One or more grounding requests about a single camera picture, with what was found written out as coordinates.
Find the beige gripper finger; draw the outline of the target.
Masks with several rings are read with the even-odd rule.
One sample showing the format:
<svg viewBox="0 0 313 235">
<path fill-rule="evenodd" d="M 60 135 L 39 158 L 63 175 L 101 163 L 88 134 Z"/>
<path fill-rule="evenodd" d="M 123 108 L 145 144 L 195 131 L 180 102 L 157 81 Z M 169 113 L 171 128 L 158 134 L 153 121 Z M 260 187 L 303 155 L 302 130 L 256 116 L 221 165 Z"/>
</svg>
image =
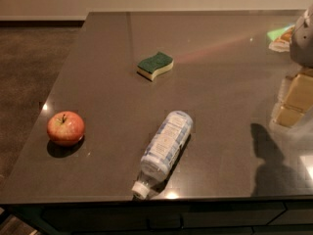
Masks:
<svg viewBox="0 0 313 235">
<path fill-rule="evenodd" d="M 274 122 L 284 127 L 294 127 L 313 107 L 313 70 L 302 68 L 287 75 L 278 93 Z"/>
</svg>

